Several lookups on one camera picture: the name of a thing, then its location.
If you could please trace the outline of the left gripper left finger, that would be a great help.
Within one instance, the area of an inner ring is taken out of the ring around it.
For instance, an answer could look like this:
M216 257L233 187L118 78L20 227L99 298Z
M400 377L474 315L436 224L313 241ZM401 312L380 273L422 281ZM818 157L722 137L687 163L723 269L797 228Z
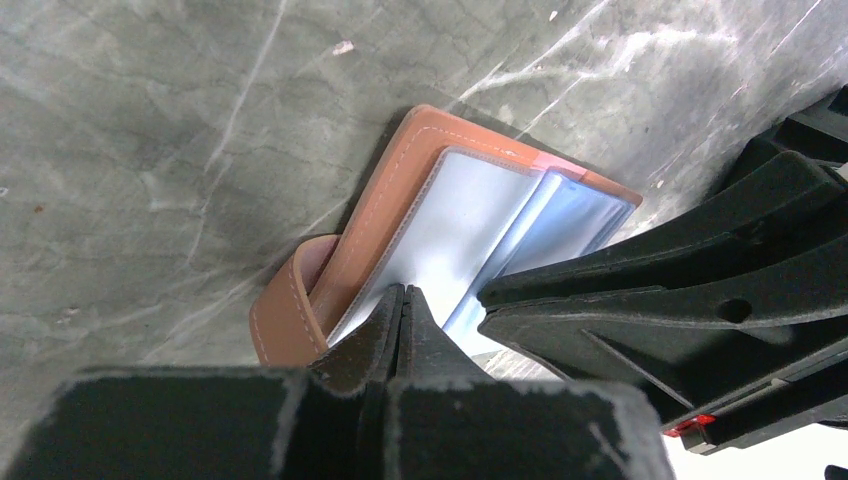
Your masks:
M405 290L362 325L365 369L341 388L313 368L128 367L54 394L9 479L380 479L383 401Z

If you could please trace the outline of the brown leather card holder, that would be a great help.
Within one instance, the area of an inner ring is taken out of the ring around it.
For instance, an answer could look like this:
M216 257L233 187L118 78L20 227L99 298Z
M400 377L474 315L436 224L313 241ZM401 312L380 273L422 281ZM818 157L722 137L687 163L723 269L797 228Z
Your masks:
M251 307L259 362L304 367L347 338L394 284L420 288L468 354L489 280L599 250L636 191L429 105L412 108L346 227L300 243Z

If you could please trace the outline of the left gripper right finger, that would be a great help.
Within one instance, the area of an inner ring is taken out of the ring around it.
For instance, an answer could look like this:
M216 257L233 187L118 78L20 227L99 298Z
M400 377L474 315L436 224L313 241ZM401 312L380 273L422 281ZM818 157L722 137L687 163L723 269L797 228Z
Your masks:
M387 389L388 479L670 479L658 416L636 388L595 381L499 381L404 291Z

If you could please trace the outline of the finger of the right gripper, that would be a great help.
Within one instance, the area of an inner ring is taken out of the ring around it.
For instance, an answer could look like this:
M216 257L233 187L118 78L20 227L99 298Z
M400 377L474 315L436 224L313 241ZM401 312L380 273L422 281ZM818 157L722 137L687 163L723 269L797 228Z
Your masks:
M704 280L846 191L846 179L835 170L786 151L671 221L589 255L500 277L478 298L492 311L544 298L668 286L686 266Z
M707 284L501 308L482 332L573 379L642 389L665 424L847 392L847 240Z

